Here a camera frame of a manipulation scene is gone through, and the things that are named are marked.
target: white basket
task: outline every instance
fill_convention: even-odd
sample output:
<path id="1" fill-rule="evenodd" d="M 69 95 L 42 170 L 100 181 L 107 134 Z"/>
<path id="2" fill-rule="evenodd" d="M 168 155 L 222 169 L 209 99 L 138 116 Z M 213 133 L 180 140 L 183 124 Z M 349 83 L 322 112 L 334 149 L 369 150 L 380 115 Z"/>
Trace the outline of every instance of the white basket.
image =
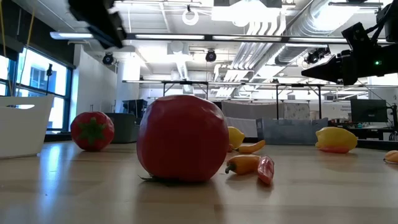
<path id="1" fill-rule="evenodd" d="M 0 158 L 33 156 L 42 150 L 54 96 L 0 97 Z M 7 107 L 32 105 L 29 109 Z"/>

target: red chili pepper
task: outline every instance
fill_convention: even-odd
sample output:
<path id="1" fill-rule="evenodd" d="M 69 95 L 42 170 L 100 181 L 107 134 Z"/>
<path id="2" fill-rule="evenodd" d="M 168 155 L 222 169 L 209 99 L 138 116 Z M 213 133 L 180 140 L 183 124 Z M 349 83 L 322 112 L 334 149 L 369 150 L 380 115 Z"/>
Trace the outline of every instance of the red chili pepper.
<path id="1" fill-rule="evenodd" d="M 272 178 L 274 178 L 274 161 L 272 161 L 269 156 L 261 157 L 257 173 L 264 183 L 270 185 L 272 183 Z"/>

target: security camera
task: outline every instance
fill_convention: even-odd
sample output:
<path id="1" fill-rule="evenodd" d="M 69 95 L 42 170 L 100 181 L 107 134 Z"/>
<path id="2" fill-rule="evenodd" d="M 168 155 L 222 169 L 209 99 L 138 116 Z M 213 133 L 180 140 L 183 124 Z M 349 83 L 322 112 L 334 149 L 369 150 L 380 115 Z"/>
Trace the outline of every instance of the security camera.
<path id="1" fill-rule="evenodd" d="M 106 52 L 104 58 L 102 59 L 102 63 L 104 65 L 113 65 L 115 62 L 115 59 L 113 58 L 113 53 L 112 52 Z"/>
<path id="2" fill-rule="evenodd" d="M 207 62 L 215 62 L 216 59 L 217 59 L 217 55 L 214 52 L 214 50 L 208 50 L 207 54 L 206 54 L 206 61 Z"/>

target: small pepper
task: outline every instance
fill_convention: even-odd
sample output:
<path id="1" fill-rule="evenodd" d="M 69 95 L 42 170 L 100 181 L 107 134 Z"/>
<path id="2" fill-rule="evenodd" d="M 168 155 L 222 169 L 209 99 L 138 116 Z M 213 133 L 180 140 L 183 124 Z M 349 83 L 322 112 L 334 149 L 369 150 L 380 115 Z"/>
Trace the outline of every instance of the small pepper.
<path id="1" fill-rule="evenodd" d="M 265 140 L 261 140 L 250 146 L 239 146 L 237 149 L 235 149 L 235 151 L 242 154 L 251 154 L 262 149 L 265 145 L 266 145 Z"/>
<path id="2" fill-rule="evenodd" d="M 255 155 L 238 155 L 230 158 L 226 165 L 225 173 L 233 171 L 236 174 L 243 175 L 257 170 L 260 156 Z"/>
<path id="3" fill-rule="evenodd" d="M 274 161 L 269 156 L 261 157 L 257 168 L 259 178 L 270 185 L 274 178 Z"/>

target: tomato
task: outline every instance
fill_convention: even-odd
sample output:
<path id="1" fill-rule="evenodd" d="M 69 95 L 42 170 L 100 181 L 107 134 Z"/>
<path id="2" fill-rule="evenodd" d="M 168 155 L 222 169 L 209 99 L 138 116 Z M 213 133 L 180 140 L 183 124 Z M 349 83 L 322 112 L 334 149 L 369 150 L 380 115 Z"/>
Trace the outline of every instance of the tomato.
<path id="1" fill-rule="evenodd" d="M 102 112 L 81 113 L 70 125 L 72 140 L 83 150 L 100 151 L 111 143 L 114 126 Z"/>
<path id="2" fill-rule="evenodd" d="M 190 95 L 166 96 L 149 105 L 137 140 L 137 156 L 148 173 L 186 182 L 210 179 L 228 149 L 222 111 Z"/>
<path id="3" fill-rule="evenodd" d="M 274 178 L 274 161 L 269 156 L 260 158 L 257 174 L 267 185 L 272 183 L 272 179 Z"/>

